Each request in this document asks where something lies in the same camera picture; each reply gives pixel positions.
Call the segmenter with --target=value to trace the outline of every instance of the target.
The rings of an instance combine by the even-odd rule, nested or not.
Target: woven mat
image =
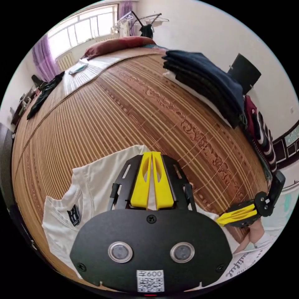
[[[36,98],[32,101],[32,103],[30,103],[30,106],[22,116],[16,134],[16,146],[14,146],[13,149],[12,177],[15,177],[21,156],[24,149],[27,147],[30,138],[34,135],[38,126],[60,104],[60,102],[64,101],[78,88],[81,88],[94,80],[101,72],[105,71],[110,66],[125,59],[156,53],[165,53],[165,50],[149,48],[126,49],[99,56],[90,61],[84,59],[82,61],[88,63],[87,68],[74,75],[70,75],[66,71],[62,81],[45,100],[39,112],[30,120],[27,120],[27,115],[30,112],[31,107],[36,102]]]
[[[262,166],[241,130],[226,126],[162,76],[162,66],[161,55],[148,55],[106,69],[43,119],[21,155],[13,186],[24,221],[45,257],[71,279],[78,281],[49,252],[41,223],[46,195],[64,195],[72,168],[144,144],[180,162],[197,204],[207,211],[221,214],[232,203],[267,191]],[[21,138],[15,141],[13,163],[20,157]],[[240,242],[248,230],[230,232]]]

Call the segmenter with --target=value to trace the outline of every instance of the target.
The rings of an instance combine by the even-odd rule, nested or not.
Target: robotic arm
[[[151,171],[156,211],[147,209]],[[210,285],[232,260],[220,226],[243,227],[271,215],[284,182],[278,171],[269,194],[232,206],[215,222],[196,212],[192,186],[176,160],[159,152],[137,155],[113,183],[107,211],[80,229],[70,258],[85,281],[132,296]]]

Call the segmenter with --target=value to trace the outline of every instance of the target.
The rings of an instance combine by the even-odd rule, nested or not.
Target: striped sweater
[[[250,133],[253,141],[262,152],[272,173],[277,170],[276,156],[273,150],[273,137],[271,131],[263,120],[261,112],[251,101],[250,96],[245,96],[245,114],[247,117],[247,131]]]

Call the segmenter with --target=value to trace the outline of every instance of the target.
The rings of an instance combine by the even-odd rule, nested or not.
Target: screw
[[[85,272],[85,271],[86,271],[86,267],[85,267],[85,265],[83,265],[82,263],[79,263],[79,264],[78,264],[78,268],[79,268],[79,270],[82,271],[82,272]]]
[[[216,268],[216,272],[222,272],[224,270],[224,265],[221,264]]]
[[[153,224],[157,221],[157,217],[155,215],[149,215],[147,216],[146,221],[150,224]]]

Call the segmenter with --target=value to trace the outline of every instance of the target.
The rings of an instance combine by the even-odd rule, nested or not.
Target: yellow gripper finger
[[[251,204],[251,205],[249,205],[247,207],[244,207],[242,209],[222,214],[216,220],[216,222],[220,226],[224,226],[224,225],[229,224],[229,223],[233,223],[233,222],[236,222],[236,221],[247,219],[249,217],[255,216],[256,214],[257,214],[257,210],[255,209],[255,205]]]
[[[131,196],[131,206],[136,208],[145,208],[147,209],[149,201],[149,192],[150,192],[150,170],[152,163],[152,152],[147,152],[143,154],[139,171],[136,177],[135,187],[133,194]]]
[[[160,152],[153,153],[153,173],[154,173],[154,189],[156,197],[157,210],[163,208],[171,208],[173,206],[173,197],[171,194],[166,171]]]

